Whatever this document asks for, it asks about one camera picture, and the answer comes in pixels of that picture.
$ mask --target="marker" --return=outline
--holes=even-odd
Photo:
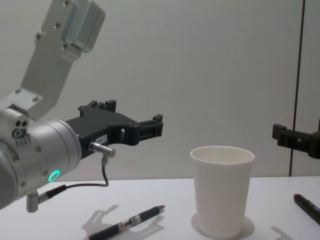
[[[99,231],[97,233],[92,234],[89,236],[89,240],[106,240],[108,238],[111,238],[118,233],[123,232],[124,230],[127,230],[135,225],[138,225],[160,213],[162,213],[165,210],[165,206],[155,206],[147,211],[141,212],[138,215],[135,215],[133,217],[130,217],[129,219],[119,222],[116,225],[113,225],[111,227],[108,227],[105,230]]]
[[[308,214],[317,224],[320,225],[320,208],[314,205],[311,201],[304,198],[300,194],[295,194],[293,196],[294,202],[306,213]]]

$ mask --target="black clamp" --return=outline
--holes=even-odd
[[[314,159],[320,159],[320,123],[318,131],[305,133],[287,129],[279,124],[273,125],[272,138],[276,139],[277,145],[289,149],[308,153]]]
[[[160,137],[163,130],[163,116],[158,114],[152,120],[137,122],[116,112],[115,100],[105,103],[92,101],[78,108],[80,117],[66,121],[79,137],[82,158],[93,152],[91,142],[105,146],[125,144],[135,146],[139,141]]]

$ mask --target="white arm segment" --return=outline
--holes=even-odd
[[[0,101],[1,113],[14,109],[38,120],[57,103],[73,62],[90,52],[105,19],[91,0],[53,0],[35,35],[35,50],[21,87]]]

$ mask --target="table surface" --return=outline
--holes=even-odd
[[[61,184],[74,182],[54,182],[39,193]],[[299,193],[320,206],[319,186],[320,177],[316,176],[251,178],[245,225],[237,239],[319,239],[320,226],[293,201],[293,195]],[[210,239],[197,231],[193,179],[115,180],[108,188],[71,188],[42,203],[36,213],[26,212],[26,199],[22,198],[0,210],[0,239],[87,240],[89,235],[157,205],[165,205],[165,211],[113,239]]]

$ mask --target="paper cup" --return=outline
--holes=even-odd
[[[216,240],[237,237],[244,224],[255,155],[231,146],[205,146],[191,153],[199,230]]]

